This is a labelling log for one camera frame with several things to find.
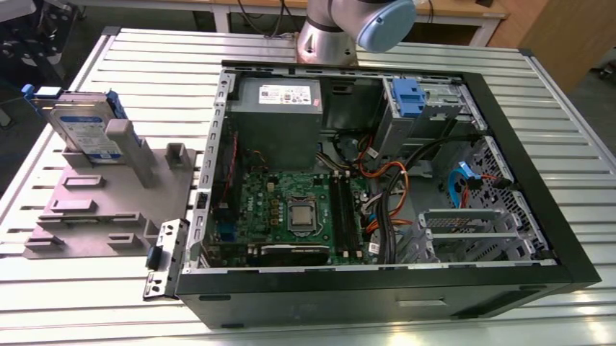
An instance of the table leg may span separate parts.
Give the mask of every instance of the table leg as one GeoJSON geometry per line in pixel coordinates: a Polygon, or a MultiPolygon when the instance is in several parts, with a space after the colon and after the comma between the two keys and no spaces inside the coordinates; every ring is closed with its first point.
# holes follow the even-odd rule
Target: table leg
{"type": "Polygon", "coordinates": [[[214,13],[215,31],[216,32],[231,32],[228,26],[228,6],[211,5],[211,12],[214,13]]]}
{"type": "Polygon", "coordinates": [[[474,47],[485,47],[488,42],[490,42],[492,35],[497,29],[501,19],[498,18],[485,18],[484,23],[474,32],[473,39],[470,40],[469,45],[474,47]]]}

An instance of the expansion card bracket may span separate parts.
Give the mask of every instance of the expansion card bracket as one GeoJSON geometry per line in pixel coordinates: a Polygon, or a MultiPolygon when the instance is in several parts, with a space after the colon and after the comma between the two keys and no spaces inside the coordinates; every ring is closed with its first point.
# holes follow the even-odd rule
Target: expansion card bracket
{"type": "Polygon", "coordinates": [[[164,222],[156,240],[150,248],[146,266],[150,273],[146,279],[143,300],[175,301],[175,287],[180,275],[182,254],[184,252],[188,222],[184,219],[164,222]]]}

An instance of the gray robot arm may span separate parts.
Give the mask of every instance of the gray robot arm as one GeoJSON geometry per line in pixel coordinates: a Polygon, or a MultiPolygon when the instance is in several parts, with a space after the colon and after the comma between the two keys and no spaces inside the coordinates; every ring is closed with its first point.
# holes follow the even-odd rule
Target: gray robot arm
{"type": "Polygon", "coordinates": [[[353,64],[355,43],[370,52],[390,50],[405,38],[416,17],[412,0],[310,0],[298,60],[353,64]]]}

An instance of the metal table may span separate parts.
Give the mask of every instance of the metal table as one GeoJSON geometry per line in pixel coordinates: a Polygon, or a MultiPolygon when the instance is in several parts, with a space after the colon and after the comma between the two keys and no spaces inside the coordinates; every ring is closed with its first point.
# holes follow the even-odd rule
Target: metal table
{"type": "MultiPolygon", "coordinates": [[[[72,89],[122,95],[138,134],[202,150],[222,59],[294,61],[290,40],[122,29],[103,35],[72,89]]],[[[403,44],[365,66],[484,74],[603,283],[489,320],[211,331],[180,302],[142,302],[143,257],[20,257],[65,165],[47,126],[0,200],[0,340],[199,345],[592,345],[616,342],[616,164],[533,58],[516,50],[403,44]]]]}

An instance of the green motherboard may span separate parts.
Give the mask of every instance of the green motherboard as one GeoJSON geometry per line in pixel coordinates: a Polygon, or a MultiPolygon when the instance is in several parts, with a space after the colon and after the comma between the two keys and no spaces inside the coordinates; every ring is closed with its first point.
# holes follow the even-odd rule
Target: green motherboard
{"type": "MultiPolygon", "coordinates": [[[[363,264],[365,245],[359,214],[353,212],[353,237],[358,251],[337,251],[335,216],[330,193],[330,174],[248,173],[243,177],[239,220],[235,224],[235,248],[247,244],[306,244],[330,248],[331,265],[363,264]]],[[[357,210],[359,196],[366,192],[363,178],[349,178],[350,208],[357,210]]],[[[226,265],[242,265],[242,251],[223,254],[226,265]]]]}

